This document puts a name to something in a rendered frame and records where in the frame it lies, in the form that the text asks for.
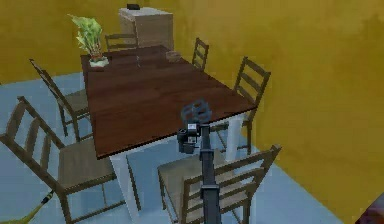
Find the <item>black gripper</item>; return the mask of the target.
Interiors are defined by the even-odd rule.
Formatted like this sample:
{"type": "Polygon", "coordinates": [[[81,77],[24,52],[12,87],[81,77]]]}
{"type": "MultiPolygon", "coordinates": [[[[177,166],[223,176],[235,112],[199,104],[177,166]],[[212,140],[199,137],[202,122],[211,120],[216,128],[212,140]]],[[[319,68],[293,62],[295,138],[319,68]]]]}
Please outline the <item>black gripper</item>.
{"type": "Polygon", "coordinates": [[[184,106],[181,110],[181,119],[184,124],[208,123],[211,116],[212,111],[209,104],[203,99],[196,100],[195,102],[184,106]]]}

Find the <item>brown wooden slat chair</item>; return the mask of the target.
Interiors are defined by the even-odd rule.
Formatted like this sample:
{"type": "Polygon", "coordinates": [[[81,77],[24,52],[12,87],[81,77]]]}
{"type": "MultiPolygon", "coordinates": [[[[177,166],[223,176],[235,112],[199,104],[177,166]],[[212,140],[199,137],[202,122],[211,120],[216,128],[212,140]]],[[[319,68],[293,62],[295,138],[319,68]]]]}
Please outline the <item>brown wooden slat chair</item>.
{"type": "MultiPolygon", "coordinates": [[[[226,162],[221,152],[214,153],[215,180],[220,187],[220,213],[231,211],[237,224],[250,224],[251,200],[281,151],[280,145],[226,162]]],[[[160,165],[158,168],[161,201],[175,224],[202,224],[204,221],[202,163],[198,155],[160,165]]]]}
{"type": "Polygon", "coordinates": [[[0,142],[51,189],[50,194],[58,196],[66,224],[76,224],[125,204],[124,200],[113,204],[105,201],[104,184],[115,180],[116,174],[108,158],[96,158],[92,139],[65,145],[24,96],[18,96],[17,99],[18,104],[11,113],[5,132],[0,134],[0,142]],[[32,121],[25,145],[21,146],[15,138],[25,113],[32,117],[32,121]],[[59,151],[57,179],[48,172],[53,144],[59,151]],[[72,218],[68,196],[98,185],[102,188],[104,206],[72,218]]]}
{"type": "Polygon", "coordinates": [[[238,150],[252,152],[252,125],[271,73],[244,56],[232,89],[220,86],[217,108],[219,118],[213,123],[227,161],[235,159],[238,150]]]}
{"type": "Polygon", "coordinates": [[[199,37],[195,39],[192,64],[201,71],[205,70],[209,45],[204,43],[199,37]]]}
{"type": "Polygon", "coordinates": [[[90,120],[86,91],[79,90],[64,95],[46,70],[42,69],[34,59],[30,59],[29,62],[56,99],[64,135],[68,135],[68,126],[72,124],[77,142],[90,138],[91,134],[81,136],[79,129],[80,120],[90,120]]]}
{"type": "Polygon", "coordinates": [[[135,34],[110,34],[105,36],[105,40],[109,52],[138,47],[138,39],[135,34]]]}

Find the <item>dark brown table white legs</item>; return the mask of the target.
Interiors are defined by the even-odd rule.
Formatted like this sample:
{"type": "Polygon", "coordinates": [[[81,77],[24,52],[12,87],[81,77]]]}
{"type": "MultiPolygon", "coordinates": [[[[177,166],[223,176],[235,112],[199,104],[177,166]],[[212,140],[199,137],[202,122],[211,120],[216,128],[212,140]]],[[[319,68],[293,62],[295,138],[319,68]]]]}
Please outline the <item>dark brown table white legs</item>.
{"type": "Polygon", "coordinates": [[[162,45],[110,52],[104,67],[81,57],[96,157],[111,160],[133,224],[140,216],[126,164],[129,154],[171,139],[183,126],[182,108],[196,100],[208,102],[213,122],[239,124],[254,108],[188,61],[168,62],[166,52],[162,45]]]}

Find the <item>beige wooden cabinet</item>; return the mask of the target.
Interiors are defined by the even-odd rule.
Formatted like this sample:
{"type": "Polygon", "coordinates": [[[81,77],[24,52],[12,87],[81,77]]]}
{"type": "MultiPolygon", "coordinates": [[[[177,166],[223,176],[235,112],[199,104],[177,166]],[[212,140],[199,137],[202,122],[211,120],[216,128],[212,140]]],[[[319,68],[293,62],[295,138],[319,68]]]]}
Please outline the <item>beige wooden cabinet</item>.
{"type": "Polygon", "coordinates": [[[139,10],[119,9],[121,31],[132,31],[132,23],[136,25],[140,47],[163,45],[172,50],[173,14],[156,8],[143,7],[139,10]]]}

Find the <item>green plant in white pot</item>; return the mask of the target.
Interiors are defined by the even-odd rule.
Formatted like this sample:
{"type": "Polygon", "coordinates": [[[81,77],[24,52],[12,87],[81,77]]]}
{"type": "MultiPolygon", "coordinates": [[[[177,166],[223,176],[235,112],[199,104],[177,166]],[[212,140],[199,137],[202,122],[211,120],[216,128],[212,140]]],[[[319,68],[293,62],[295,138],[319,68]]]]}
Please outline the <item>green plant in white pot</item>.
{"type": "Polygon", "coordinates": [[[95,18],[75,16],[69,14],[72,22],[78,27],[76,39],[79,47],[89,56],[89,64],[92,68],[101,68],[109,64],[109,60],[103,55],[101,46],[102,27],[95,18]]]}

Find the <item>yellow green long stalk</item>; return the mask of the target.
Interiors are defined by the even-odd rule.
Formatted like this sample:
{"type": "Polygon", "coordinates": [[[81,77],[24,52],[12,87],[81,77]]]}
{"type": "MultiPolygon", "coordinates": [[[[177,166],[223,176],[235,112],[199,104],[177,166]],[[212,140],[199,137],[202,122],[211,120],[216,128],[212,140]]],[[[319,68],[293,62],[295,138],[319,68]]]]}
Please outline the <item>yellow green long stalk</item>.
{"type": "Polygon", "coordinates": [[[0,221],[0,224],[29,224],[31,220],[34,219],[35,215],[40,211],[40,209],[53,197],[54,191],[51,190],[42,201],[27,215],[23,216],[20,219],[11,219],[0,221]]]}

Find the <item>dark red furniture corner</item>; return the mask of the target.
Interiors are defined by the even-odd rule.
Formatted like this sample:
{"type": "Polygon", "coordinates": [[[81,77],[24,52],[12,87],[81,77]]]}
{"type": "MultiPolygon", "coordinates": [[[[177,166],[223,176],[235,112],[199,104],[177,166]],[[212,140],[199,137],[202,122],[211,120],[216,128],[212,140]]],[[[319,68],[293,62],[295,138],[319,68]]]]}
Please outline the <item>dark red furniture corner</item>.
{"type": "Polygon", "coordinates": [[[384,193],[372,202],[355,224],[384,224],[384,193]]]}

